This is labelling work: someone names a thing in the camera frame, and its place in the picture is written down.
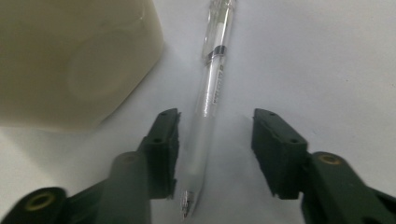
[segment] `white surface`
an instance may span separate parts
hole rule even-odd
[[[135,150],[156,115],[182,112],[186,138],[203,68],[208,1],[155,1],[165,48],[126,102],[91,133],[0,129],[0,217],[25,193],[74,194]],[[250,150],[253,109],[272,110],[310,143],[339,154],[371,187],[396,195],[396,3],[237,2],[229,57],[195,223],[304,223],[299,203],[272,198]],[[177,223],[177,201],[152,203],[153,223]]]

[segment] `transparent pen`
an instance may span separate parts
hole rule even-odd
[[[204,86],[196,106],[181,178],[183,220],[192,214],[204,183],[234,5],[234,0],[212,0],[210,4],[203,49]]]

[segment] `white table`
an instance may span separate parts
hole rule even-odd
[[[34,189],[61,186],[72,195],[106,177],[165,109],[182,112],[183,146],[203,73],[208,1],[155,4],[163,56],[97,130],[0,129],[0,217]],[[394,1],[240,0],[195,223],[304,223],[299,201],[271,196],[250,149],[257,107],[279,114],[311,152],[344,157],[366,184],[395,196],[395,24]],[[178,197],[153,201],[152,219],[177,223]]]

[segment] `white container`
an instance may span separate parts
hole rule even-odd
[[[94,128],[162,48],[151,0],[0,0],[0,125]]]

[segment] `pen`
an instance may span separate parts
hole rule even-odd
[[[183,220],[191,216],[205,178],[234,5],[234,0],[212,0],[210,4],[203,49],[204,86],[196,106],[181,178]]]

